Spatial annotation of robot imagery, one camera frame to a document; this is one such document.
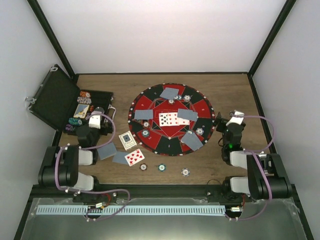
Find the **blue patterned card deck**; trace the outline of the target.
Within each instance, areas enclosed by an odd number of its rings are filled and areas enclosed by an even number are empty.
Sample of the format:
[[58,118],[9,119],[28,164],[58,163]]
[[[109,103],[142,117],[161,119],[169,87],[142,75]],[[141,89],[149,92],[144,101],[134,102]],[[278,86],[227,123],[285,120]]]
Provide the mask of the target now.
[[116,146],[113,142],[97,149],[99,159],[104,160],[114,156],[117,153]]

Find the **blue white poker chip stack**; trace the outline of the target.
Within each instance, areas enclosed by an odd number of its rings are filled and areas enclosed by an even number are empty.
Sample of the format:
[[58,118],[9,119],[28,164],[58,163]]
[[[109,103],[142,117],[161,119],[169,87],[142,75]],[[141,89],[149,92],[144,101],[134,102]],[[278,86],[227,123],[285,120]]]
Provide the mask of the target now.
[[188,168],[183,168],[183,169],[181,170],[181,174],[182,174],[182,176],[184,176],[184,177],[188,177],[188,176],[190,175],[190,171],[189,171]]

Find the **single teal poker chip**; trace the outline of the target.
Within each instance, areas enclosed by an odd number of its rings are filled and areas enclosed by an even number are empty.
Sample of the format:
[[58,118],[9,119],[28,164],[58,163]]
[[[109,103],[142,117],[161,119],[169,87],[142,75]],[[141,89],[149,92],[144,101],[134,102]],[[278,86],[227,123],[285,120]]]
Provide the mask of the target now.
[[142,136],[143,137],[148,137],[150,135],[150,132],[147,130],[147,129],[144,129],[142,132],[141,132]]

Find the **brown poker chip stack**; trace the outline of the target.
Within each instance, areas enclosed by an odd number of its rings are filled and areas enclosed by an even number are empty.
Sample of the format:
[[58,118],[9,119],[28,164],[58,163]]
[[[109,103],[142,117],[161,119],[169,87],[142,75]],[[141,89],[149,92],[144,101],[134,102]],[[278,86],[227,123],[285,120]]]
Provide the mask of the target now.
[[140,169],[142,170],[142,171],[145,171],[146,169],[147,169],[147,165],[145,164],[145,163],[142,163],[141,165],[140,165]]

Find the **teal poker chip stack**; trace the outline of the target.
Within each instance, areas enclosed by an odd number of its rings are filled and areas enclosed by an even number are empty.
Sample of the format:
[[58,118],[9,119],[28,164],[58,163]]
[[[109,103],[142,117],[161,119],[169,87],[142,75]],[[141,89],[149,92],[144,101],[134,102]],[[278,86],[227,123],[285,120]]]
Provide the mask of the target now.
[[164,172],[164,171],[166,170],[166,165],[165,165],[165,164],[159,164],[159,165],[158,165],[158,170],[159,170],[160,172]]

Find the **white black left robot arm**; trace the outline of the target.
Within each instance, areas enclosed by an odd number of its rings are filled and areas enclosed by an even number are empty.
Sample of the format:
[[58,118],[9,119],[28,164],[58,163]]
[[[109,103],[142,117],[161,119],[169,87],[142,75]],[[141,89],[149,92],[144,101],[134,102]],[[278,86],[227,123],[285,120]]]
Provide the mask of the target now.
[[38,184],[45,188],[55,188],[56,182],[65,191],[68,188],[84,191],[89,201],[97,202],[102,196],[99,180],[94,175],[86,175],[79,171],[80,166],[95,165],[98,151],[94,147],[100,139],[100,130],[87,125],[76,131],[77,145],[49,146],[37,176]]

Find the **green chip stack in case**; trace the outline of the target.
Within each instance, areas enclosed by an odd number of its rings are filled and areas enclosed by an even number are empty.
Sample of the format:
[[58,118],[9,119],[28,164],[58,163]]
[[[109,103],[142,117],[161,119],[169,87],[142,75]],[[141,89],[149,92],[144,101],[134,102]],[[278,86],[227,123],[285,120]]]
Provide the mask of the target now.
[[72,126],[81,126],[83,124],[83,121],[81,118],[71,117],[68,119],[68,123]]

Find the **purple chip stack in case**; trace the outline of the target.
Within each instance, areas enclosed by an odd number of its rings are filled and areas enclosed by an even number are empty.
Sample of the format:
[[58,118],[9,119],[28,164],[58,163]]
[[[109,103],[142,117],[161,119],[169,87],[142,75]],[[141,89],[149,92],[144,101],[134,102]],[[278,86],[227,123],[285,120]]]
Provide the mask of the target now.
[[67,125],[65,126],[65,130],[66,130],[67,132],[73,132],[73,131],[75,130],[75,128],[74,128],[73,125],[67,124]]

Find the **card deck in case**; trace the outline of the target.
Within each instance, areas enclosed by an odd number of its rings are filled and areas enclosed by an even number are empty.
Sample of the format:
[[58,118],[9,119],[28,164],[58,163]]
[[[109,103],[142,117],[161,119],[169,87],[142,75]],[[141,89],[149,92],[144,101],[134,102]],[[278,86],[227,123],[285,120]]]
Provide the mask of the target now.
[[87,115],[87,112],[89,110],[90,105],[89,104],[78,104],[73,117],[74,118],[80,118],[84,119]]

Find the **grey striped chips in case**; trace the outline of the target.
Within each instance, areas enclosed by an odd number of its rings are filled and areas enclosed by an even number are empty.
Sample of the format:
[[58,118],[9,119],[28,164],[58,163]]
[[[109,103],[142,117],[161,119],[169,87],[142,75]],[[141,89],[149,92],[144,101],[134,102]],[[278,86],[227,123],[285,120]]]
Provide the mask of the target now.
[[77,102],[79,104],[85,104],[85,105],[90,105],[92,103],[92,100],[90,97],[82,97],[82,96],[79,96],[77,98]]

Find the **white playing card box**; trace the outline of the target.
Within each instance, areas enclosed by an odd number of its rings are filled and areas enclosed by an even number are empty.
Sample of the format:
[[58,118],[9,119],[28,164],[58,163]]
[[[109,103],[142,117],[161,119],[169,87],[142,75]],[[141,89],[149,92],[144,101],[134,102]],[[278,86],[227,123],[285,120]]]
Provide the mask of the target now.
[[123,134],[120,134],[119,139],[121,141],[121,144],[123,146],[123,148],[127,151],[135,146],[137,146],[137,143],[132,135],[132,133],[130,131],[127,131]]

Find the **orange chip stack in case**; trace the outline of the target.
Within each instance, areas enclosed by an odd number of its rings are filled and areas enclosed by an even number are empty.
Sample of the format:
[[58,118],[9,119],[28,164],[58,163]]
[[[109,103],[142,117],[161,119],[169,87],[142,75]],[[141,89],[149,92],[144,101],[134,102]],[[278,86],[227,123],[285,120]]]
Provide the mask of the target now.
[[79,96],[83,98],[90,98],[91,94],[88,91],[80,91]]

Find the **black poker chip case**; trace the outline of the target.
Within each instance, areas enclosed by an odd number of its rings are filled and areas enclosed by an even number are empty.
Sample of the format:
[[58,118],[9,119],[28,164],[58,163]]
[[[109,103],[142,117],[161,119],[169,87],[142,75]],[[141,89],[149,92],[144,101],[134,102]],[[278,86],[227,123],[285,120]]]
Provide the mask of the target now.
[[74,136],[80,126],[74,126],[73,132],[67,132],[65,127],[69,124],[69,118],[74,117],[80,91],[91,94],[91,104],[85,118],[81,118],[81,126],[89,123],[86,117],[94,111],[90,111],[91,106],[94,106],[94,109],[103,108],[105,114],[109,113],[113,92],[80,89],[58,64],[50,68],[35,95],[29,97],[28,110],[54,130]]

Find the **round red black poker mat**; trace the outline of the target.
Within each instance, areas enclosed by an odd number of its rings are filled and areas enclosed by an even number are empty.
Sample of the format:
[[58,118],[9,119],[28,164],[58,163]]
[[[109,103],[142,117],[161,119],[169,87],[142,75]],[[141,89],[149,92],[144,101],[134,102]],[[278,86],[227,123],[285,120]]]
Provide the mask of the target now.
[[181,83],[162,83],[142,91],[128,111],[136,142],[164,156],[183,156],[205,145],[214,132],[215,112],[208,98]]

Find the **black aluminium frame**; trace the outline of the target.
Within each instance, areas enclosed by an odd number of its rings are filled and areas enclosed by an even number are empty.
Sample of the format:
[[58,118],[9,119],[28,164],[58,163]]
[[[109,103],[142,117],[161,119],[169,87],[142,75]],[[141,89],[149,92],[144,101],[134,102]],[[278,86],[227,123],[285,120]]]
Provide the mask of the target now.
[[[292,8],[295,6],[296,1],[295,0],[287,0],[279,15],[277,16],[271,30],[269,31],[266,40],[264,41],[261,49],[259,50],[259,53],[257,54],[257,57],[255,58],[249,72],[244,72],[245,75],[247,75],[248,82],[251,88],[251,92],[253,94],[253,98],[255,101],[255,105],[258,110],[258,114],[260,116],[264,116],[263,107],[261,105],[261,101],[259,99],[259,95],[257,93],[256,86],[254,84],[253,75],[256,73],[258,67],[262,63],[265,55],[267,54],[269,48],[271,47],[273,41],[275,40],[277,34],[279,33],[282,25],[284,24],[285,20],[287,19],[289,13],[291,12]],[[41,24],[41,27],[45,31],[45,34],[47,35],[48,39],[50,40],[52,46],[54,47],[54,50],[58,53],[59,58],[62,60],[62,64],[66,67],[66,70],[68,73],[71,73],[71,80],[73,83],[77,83],[80,74],[76,74],[74,70],[71,67],[71,64],[69,63],[53,29],[51,28],[49,21],[47,20],[40,4],[37,0],[29,0],[28,4],[30,5],[32,11],[34,12],[37,20]],[[200,191],[200,188],[202,188],[202,185],[172,185],[172,184],[134,184],[129,185],[126,184],[125,187],[129,188],[131,190],[131,194],[135,197],[182,197],[182,196],[188,196],[189,194],[195,194]],[[308,240],[312,240],[313,234],[311,232],[308,220],[306,218],[303,206],[301,204],[296,186],[294,184],[291,185],[293,190],[293,201],[295,204],[297,204],[298,210],[300,213],[298,214],[300,222],[302,224],[304,235]],[[39,185],[34,185],[32,187],[29,199],[27,201],[26,207],[24,209],[23,215],[21,217],[19,226],[17,228],[16,234],[14,239],[15,240],[21,240],[23,235],[23,230],[27,223],[27,213],[31,209],[31,201],[36,197],[57,197],[57,198],[65,198],[67,194],[61,193],[58,190],[49,189],[45,190],[44,188],[40,187]]]

